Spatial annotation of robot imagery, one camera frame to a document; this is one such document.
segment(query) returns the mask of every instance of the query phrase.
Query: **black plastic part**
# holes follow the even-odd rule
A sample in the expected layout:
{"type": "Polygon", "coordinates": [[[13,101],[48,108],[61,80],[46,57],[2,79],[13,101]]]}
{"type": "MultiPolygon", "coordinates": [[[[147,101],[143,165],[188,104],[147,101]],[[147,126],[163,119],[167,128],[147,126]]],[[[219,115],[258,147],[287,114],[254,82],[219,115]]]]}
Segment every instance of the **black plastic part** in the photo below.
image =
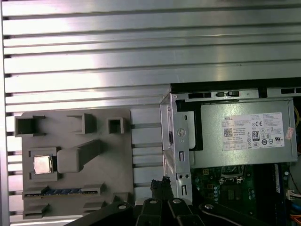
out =
{"type": "Polygon", "coordinates": [[[198,215],[192,214],[190,208],[183,199],[174,198],[168,200],[168,206],[174,219],[181,226],[205,226],[198,215]]]}
{"type": "Polygon", "coordinates": [[[198,215],[179,215],[177,221],[180,226],[205,226],[198,215]]]}
{"type": "Polygon", "coordinates": [[[274,164],[253,166],[257,218],[271,225],[276,225],[274,170],[274,164]]]}
{"type": "Polygon", "coordinates": [[[189,99],[211,98],[211,93],[189,93],[189,99]]]}
{"type": "Polygon", "coordinates": [[[224,97],[225,93],[224,92],[218,92],[218,93],[216,93],[216,96],[217,97],[224,97]]]}
{"type": "Polygon", "coordinates": [[[177,218],[179,215],[192,214],[191,210],[189,209],[189,207],[187,206],[186,202],[183,199],[174,198],[168,200],[167,203],[174,218],[177,218]]]}
{"type": "Polygon", "coordinates": [[[45,133],[40,131],[38,120],[44,119],[45,116],[15,117],[15,137],[35,137],[44,136],[45,133]]]}
{"type": "Polygon", "coordinates": [[[79,218],[67,226],[96,226],[96,225],[117,225],[133,221],[133,208],[127,202],[114,202],[100,210],[96,210],[82,218],[79,218]]]}
{"type": "Polygon", "coordinates": [[[190,151],[203,150],[201,102],[185,102],[185,100],[176,100],[176,104],[178,112],[194,112],[196,145],[194,148],[190,149],[190,151]]]}
{"type": "Polygon", "coordinates": [[[267,223],[257,220],[256,218],[250,217],[248,215],[237,212],[228,207],[222,206],[215,202],[204,202],[199,206],[199,209],[202,213],[207,214],[212,217],[220,218],[222,220],[226,220],[230,223],[235,222],[237,225],[242,226],[270,226],[267,223]]]}
{"type": "Polygon", "coordinates": [[[259,88],[258,96],[259,96],[259,98],[268,98],[268,89],[267,88],[259,88]]]}
{"type": "Polygon", "coordinates": [[[155,199],[166,201],[174,197],[169,177],[163,177],[162,181],[152,180],[150,189],[155,199]]]}
{"type": "Polygon", "coordinates": [[[301,84],[301,78],[187,82],[172,83],[171,91],[172,93],[191,93],[199,92],[200,90],[206,92],[211,90],[294,87],[296,84],[301,84]]]}
{"type": "Polygon", "coordinates": [[[229,96],[229,97],[239,97],[239,91],[229,91],[227,93],[227,96],[229,96]]]}
{"type": "Polygon", "coordinates": [[[162,201],[159,199],[147,199],[144,201],[141,214],[136,226],[161,225],[162,201]]]}
{"type": "Polygon", "coordinates": [[[295,89],[294,88],[281,89],[281,94],[291,94],[291,93],[295,93],[295,89]]]}

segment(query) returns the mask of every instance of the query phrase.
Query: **silver metal surface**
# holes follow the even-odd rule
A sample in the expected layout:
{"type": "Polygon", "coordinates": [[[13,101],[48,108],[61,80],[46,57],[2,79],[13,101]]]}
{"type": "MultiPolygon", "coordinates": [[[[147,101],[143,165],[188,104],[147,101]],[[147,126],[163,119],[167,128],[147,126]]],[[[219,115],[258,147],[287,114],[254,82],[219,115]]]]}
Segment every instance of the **silver metal surface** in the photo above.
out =
{"type": "Polygon", "coordinates": [[[152,179],[161,181],[162,175],[163,175],[162,166],[134,168],[134,182],[137,184],[150,183],[152,179]]]}
{"type": "Polygon", "coordinates": [[[214,208],[214,206],[211,205],[211,204],[206,204],[205,208],[208,209],[208,210],[212,210],[214,208]]]}
{"type": "Polygon", "coordinates": [[[177,95],[170,94],[161,105],[162,137],[165,143],[164,175],[169,176],[173,193],[176,197],[192,201],[192,185],[189,161],[189,131],[187,112],[178,112],[177,95]]]}
{"type": "Polygon", "coordinates": [[[66,89],[92,89],[196,81],[230,81],[299,77],[299,61],[177,66],[177,68],[145,69],[92,73],[41,73],[5,79],[8,93],[66,89]]]}
{"type": "Polygon", "coordinates": [[[174,199],[173,200],[173,203],[175,203],[175,204],[179,204],[181,202],[181,200],[179,200],[179,199],[174,199]]]}
{"type": "MultiPolygon", "coordinates": [[[[159,162],[164,130],[158,105],[170,83],[300,77],[298,0],[18,0],[1,6],[9,73],[9,156],[1,158],[0,166],[1,174],[6,173],[2,167],[13,174],[9,185],[1,185],[12,192],[16,212],[10,220],[16,225],[61,226],[78,216],[22,220],[21,139],[11,134],[14,116],[38,110],[130,108],[135,197],[151,197],[145,178],[162,179],[163,172],[174,177],[176,190],[170,150],[164,151],[164,170],[159,162]]],[[[193,130],[190,124],[188,131],[193,130]]],[[[5,129],[0,132],[2,151],[5,129]]],[[[8,217],[8,198],[3,202],[2,197],[2,204],[8,217]]]]}
{"type": "Polygon", "coordinates": [[[269,88],[267,90],[267,92],[268,92],[268,97],[301,97],[301,93],[282,94],[280,88],[269,88]]]}
{"type": "Polygon", "coordinates": [[[124,50],[118,53],[103,52],[89,55],[13,57],[4,59],[4,69],[5,73],[34,73],[114,67],[244,63],[255,60],[281,61],[298,59],[299,51],[301,52],[299,43],[124,50]]]}
{"type": "MultiPolygon", "coordinates": [[[[3,37],[2,5],[0,4],[0,35],[3,37]]],[[[0,224],[9,225],[9,193],[8,193],[8,153],[6,139],[5,112],[5,74],[4,74],[3,38],[0,40],[0,224]]]]}
{"type": "Polygon", "coordinates": [[[219,10],[202,12],[168,12],[145,14],[112,14],[42,19],[19,19],[3,22],[4,35],[57,32],[112,31],[167,27],[195,27],[217,25],[253,25],[297,23],[298,8],[255,10],[219,10]]]}
{"type": "MultiPolygon", "coordinates": [[[[25,16],[25,15],[48,15],[48,14],[74,14],[74,13],[94,13],[94,12],[120,12],[120,11],[140,11],[140,10],[168,10],[168,9],[183,9],[183,8],[211,8],[211,7],[256,7],[256,6],[274,6],[282,5],[282,2],[273,1],[235,1],[235,2],[215,2],[215,1],[198,1],[187,0],[166,0],[162,1],[146,1],[138,0],[103,0],[98,4],[97,0],[87,0],[83,8],[80,0],[52,0],[51,6],[46,5],[45,0],[32,1],[8,1],[4,2],[4,16],[25,16]]],[[[287,0],[286,5],[295,5],[298,0],[287,0]]]]}
{"type": "Polygon", "coordinates": [[[202,133],[204,150],[190,152],[192,168],[207,168],[227,165],[289,162],[297,160],[296,137],[285,139],[284,147],[224,151],[222,120],[230,115],[257,113],[282,113],[284,135],[288,127],[294,128],[293,101],[282,99],[254,99],[238,103],[203,105],[202,133]]]}
{"type": "Polygon", "coordinates": [[[118,209],[121,209],[121,210],[123,210],[123,209],[125,209],[125,208],[126,208],[125,205],[118,206],[118,209]]]}
{"type": "Polygon", "coordinates": [[[169,143],[169,125],[168,125],[168,117],[170,115],[170,104],[161,105],[161,127],[162,127],[162,146],[163,150],[170,149],[169,143]]]}

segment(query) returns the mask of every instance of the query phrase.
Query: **screw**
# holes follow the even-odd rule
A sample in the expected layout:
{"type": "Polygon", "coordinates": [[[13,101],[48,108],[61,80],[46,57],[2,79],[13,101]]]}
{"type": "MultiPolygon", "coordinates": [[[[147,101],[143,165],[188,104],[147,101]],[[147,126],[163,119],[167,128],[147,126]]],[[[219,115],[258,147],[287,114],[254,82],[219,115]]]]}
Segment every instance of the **screw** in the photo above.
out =
{"type": "Polygon", "coordinates": [[[120,210],[124,210],[125,208],[126,208],[125,205],[120,205],[120,206],[118,206],[118,209],[120,209],[120,210]]]}
{"type": "Polygon", "coordinates": [[[212,210],[212,209],[214,208],[214,206],[211,205],[211,204],[206,204],[206,205],[205,205],[205,208],[206,208],[207,210],[212,210]]]}
{"type": "Polygon", "coordinates": [[[179,204],[180,202],[181,202],[181,200],[179,200],[179,199],[174,199],[174,200],[173,200],[173,203],[174,203],[174,204],[179,204]]]}

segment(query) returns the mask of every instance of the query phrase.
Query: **power supply label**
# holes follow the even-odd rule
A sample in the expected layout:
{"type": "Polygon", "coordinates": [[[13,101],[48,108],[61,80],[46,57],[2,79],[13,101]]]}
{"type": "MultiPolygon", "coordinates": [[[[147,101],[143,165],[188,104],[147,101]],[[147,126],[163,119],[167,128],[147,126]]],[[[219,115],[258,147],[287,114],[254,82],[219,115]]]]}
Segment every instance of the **power supply label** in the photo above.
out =
{"type": "Polygon", "coordinates": [[[284,147],[282,113],[226,116],[222,137],[224,151],[284,147]]]}

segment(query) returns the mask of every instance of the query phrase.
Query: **wire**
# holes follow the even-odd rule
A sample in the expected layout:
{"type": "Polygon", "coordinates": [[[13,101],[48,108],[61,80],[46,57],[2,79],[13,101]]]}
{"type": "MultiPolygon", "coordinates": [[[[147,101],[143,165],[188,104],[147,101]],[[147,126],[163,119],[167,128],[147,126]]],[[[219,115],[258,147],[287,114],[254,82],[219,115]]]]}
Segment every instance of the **wire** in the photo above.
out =
{"type": "Polygon", "coordinates": [[[299,125],[299,122],[300,122],[300,115],[299,115],[298,109],[295,106],[293,107],[293,110],[295,111],[295,114],[297,116],[297,121],[296,121],[296,128],[297,128],[299,125]]]}
{"type": "Polygon", "coordinates": [[[293,182],[293,185],[295,185],[297,191],[299,192],[299,194],[301,194],[299,188],[297,187],[297,184],[295,182],[295,180],[293,179],[293,176],[292,176],[292,173],[291,173],[291,167],[289,168],[289,173],[290,173],[290,176],[291,176],[291,179],[292,179],[292,182],[293,182]]]}
{"type": "Polygon", "coordinates": [[[291,215],[291,219],[296,222],[298,225],[301,225],[301,221],[298,220],[298,218],[300,218],[301,215],[297,215],[296,217],[294,217],[294,215],[291,215]]]}
{"type": "Polygon", "coordinates": [[[296,193],[294,193],[292,191],[290,191],[289,193],[290,193],[290,196],[301,198],[301,194],[296,194],[296,193]]]}

